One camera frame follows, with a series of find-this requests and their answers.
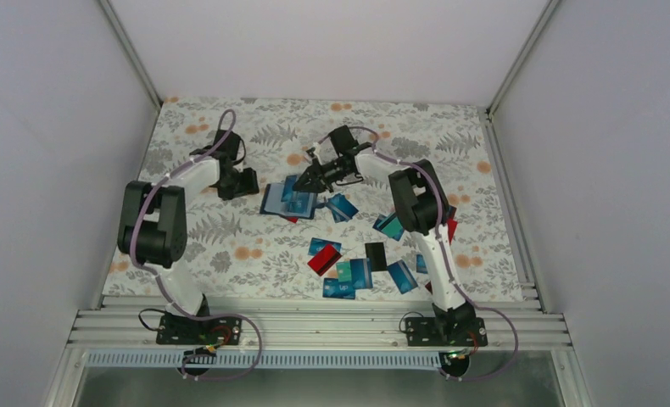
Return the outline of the blue denim card holder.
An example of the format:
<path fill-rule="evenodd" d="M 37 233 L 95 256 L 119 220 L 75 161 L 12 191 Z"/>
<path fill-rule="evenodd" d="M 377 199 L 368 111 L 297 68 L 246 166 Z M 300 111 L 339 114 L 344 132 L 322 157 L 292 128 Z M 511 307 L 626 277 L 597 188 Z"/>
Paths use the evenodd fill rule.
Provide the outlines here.
<path fill-rule="evenodd" d="M 312 220 L 318 195 L 311 192 L 292 192 L 288 199 L 283 198 L 284 185 L 271 183 L 265 187 L 260 204 L 261 215 L 278 215 L 298 219 Z"/>

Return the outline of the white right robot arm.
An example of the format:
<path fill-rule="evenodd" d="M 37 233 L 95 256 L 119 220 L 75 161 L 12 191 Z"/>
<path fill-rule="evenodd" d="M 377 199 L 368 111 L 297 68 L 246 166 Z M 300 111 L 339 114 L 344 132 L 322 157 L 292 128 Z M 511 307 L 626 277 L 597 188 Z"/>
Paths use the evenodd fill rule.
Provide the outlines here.
<path fill-rule="evenodd" d="M 306 150 L 310 165 L 295 182 L 299 192 L 332 192 L 349 176 L 387 182 L 400 224 L 415 240 L 432 284 L 434 331 L 446 345 L 467 334 L 474 316 L 460 290 L 460 279 L 450 249 L 449 204 L 433 165 L 387 156 L 376 142 L 359 143 L 346 125 L 331 131 Z"/>

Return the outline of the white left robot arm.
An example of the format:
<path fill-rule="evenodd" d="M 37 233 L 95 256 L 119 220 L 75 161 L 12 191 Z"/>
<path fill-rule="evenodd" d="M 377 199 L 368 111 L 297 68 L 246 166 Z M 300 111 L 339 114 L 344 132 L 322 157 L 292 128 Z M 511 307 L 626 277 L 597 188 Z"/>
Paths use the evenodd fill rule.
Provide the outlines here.
<path fill-rule="evenodd" d="M 243 167 L 245 156 L 238 134 L 217 130 L 213 143 L 192 151 L 160 181 L 126 185 L 117 248 L 154 279 L 167 301 L 166 313 L 181 317 L 177 331 L 190 343 L 204 341 L 212 322 L 205 294 L 181 262 L 188 240 L 187 210 L 210 187 L 223 201 L 258 193 L 257 173 Z"/>

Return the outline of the blue card with silver stripe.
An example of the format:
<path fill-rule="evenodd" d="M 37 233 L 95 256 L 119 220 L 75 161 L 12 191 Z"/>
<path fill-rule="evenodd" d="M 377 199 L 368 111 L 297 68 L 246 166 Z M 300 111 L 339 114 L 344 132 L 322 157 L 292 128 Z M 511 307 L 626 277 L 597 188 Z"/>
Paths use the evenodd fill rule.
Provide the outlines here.
<path fill-rule="evenodd" d="M 330 210 L 336 223 L 350 221 L 359 213 L 359 210 L 342 193 L 329 198 L 326 201 L 326 207 Z"/>

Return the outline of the blue card with logo centre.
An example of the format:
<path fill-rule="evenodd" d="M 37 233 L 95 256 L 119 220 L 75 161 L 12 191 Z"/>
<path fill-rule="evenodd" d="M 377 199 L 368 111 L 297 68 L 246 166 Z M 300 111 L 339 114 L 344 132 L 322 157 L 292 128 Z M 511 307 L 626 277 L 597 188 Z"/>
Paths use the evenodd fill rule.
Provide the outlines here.
<path fill-rule="evenodd" d="M 323 248 L 327 246 L 332 246 L 335 250 L 340 251 L 342 244 L 326 239 L 320 239 L 313 237 L 310 239 L 310 245 L 308 248 L 308 255 L 309 256 L 315 256 L 317 255 Z"/>

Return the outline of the blue card under teal card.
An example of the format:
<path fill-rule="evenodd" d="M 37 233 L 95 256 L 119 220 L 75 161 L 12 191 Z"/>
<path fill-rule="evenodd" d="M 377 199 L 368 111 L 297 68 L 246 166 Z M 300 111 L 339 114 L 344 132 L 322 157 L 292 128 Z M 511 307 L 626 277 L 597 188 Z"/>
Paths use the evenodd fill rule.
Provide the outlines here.
<path fill-rule="evenodd" d="M 395 214 L 379 215 L 373 224 L 373 228 L 376 229 L 377 231 L 382 231 L 384 228 L 389 226 L 394 217 Z"/>

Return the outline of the red card centre pile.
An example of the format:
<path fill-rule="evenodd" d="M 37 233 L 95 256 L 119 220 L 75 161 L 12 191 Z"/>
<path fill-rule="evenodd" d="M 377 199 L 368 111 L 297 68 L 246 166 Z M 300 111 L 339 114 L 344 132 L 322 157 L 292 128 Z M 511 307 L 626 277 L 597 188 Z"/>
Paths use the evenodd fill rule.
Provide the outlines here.
<path fill-rule="evenodd" d="M 307 265 L 318 275 L 324 276 L 340 259 L 342 255 L 332 246 L 323 248 L 317 255 L 313 256 Z"/>

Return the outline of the teal green card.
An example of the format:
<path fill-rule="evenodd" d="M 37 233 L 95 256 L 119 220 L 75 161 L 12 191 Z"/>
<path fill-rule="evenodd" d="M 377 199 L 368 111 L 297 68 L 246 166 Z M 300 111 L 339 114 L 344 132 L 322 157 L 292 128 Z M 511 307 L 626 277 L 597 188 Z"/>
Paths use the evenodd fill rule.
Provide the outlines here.
<path fill-rule="evenodd" d="M 392 238 L 393 240 L 399 242 L 404 234 L 404 231 L 405 230 L 401 225 L 399 218 L 397 217 L 397 215 L 395 215 L 394 219 L 389 224 L 389 226 L 384 228 L 381 232 L 387 237 Z"/>

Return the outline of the teal card in pile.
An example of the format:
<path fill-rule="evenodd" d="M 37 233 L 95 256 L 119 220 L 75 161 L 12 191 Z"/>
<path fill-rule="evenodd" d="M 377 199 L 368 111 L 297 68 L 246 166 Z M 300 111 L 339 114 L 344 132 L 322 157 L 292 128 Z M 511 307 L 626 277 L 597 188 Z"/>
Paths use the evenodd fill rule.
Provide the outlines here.
<path fill-rule="evenodd" d="M 340 282 L 352 282 L 352 269 L 350 262 L 343 261 L 336 263 L 336 271 Z"/>

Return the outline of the blue striped card pile centre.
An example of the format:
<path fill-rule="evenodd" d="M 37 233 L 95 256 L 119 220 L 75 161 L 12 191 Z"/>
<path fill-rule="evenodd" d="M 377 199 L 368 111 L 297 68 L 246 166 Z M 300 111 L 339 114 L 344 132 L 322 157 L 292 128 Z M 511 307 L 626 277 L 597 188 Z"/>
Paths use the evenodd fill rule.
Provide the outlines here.
<path fill-rule="evenodd" d="M 371 261 L 368 258 L 349 261 L 351 281 L 355 290 L 372 289 Z"/>

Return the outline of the floral patterned table mat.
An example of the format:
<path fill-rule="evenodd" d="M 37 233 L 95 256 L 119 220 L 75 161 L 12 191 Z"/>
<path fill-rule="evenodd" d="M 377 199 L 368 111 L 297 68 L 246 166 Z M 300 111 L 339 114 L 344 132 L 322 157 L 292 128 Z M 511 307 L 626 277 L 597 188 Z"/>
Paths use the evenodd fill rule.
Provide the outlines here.
<path fill-rule="evenodd" d="M 237 118 L 222 117 L 233 109 Z M 526 297 L 512 252 L 494 167 L 478 111 L 469 105 L 334 102 L 264 98 L 167 98 L 148 146 L 140 177 L 157 181 L 195 148 L 213 141 L 218 126 L 232 125 L 246 148 L 244 163 L 261 187 L 282 182 L 307 166 L 306 150 L 341 125 L 355 128 L 359 141 L 379 135 L 388 156 L 435 167 L 447 201 L 456 209 L 451 250 L 462 288 L 478 302 L 517 302 Z M 343 260 L 361 259 L 365 244 L 382 242 L 389 263 L 414 268 L 418 254 L 409 234 L 399 242 L 373 228 L 394 207 L 388 184 L 377 180 L 343 187 L 359 210 L 336 223 L 329 209 L 312 220 L 291 223 L 261 215 L 262 197 L 221 200 L 203 190 L 187 212 L 188 245 L 183 262 L 198 287 L 213 297 L 313 298 L 323 279 L 308 265 L 313 237 L 342 244 Z"/>

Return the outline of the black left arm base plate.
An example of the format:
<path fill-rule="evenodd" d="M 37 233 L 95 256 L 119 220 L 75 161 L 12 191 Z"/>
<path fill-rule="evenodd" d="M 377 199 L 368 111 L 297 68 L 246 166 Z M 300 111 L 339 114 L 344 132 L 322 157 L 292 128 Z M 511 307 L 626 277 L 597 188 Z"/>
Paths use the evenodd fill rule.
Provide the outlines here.
<path fill-rule="evenodd" d="M 165 314 L 160 318 L 155 342 L 158 345 L 238 345 L 243 320 L 226 316 L 194 321 Z"/>

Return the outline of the aluminium rail frame front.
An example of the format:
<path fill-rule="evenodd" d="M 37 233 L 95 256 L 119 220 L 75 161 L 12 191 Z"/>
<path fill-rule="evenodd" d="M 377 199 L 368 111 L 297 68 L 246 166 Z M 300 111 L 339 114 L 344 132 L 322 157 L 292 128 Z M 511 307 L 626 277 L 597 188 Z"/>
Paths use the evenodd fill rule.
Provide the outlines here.
<path fill-rule="evenodd" d="M 408 311 L 432 312 L 428 301 L 362 301 L 342 299 L 273 299 L 210 297 L 214 313 L 245 315 L 260 329 L 267 350 L 405 351 L 399 320 Z M 159 297 L 106 296 L 97 309 L 82 309 L 75 318 L 70 348 L 153 348 L 156 335 L 140 324 L 143 314 L 155 324 L 165 301 Z M 537 301 L 494 303 L 502 316 L 480 312 L 489 337 L 488 351 L 561 350 L 572 346 L 561 314 L 546 314 Z"/>

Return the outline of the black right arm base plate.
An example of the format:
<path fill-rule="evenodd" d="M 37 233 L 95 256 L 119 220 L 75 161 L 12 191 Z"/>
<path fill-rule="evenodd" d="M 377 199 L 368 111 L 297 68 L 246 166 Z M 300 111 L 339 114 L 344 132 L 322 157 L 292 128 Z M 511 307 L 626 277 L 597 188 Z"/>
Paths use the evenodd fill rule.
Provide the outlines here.
<path fill-rule="evenodd" d="M 475 318 L 454 328 L 438 325 L 434 317 L 408 316 L 401 331 L 411 347 L 485 347 L 489 344 L 482 318 Z"/>

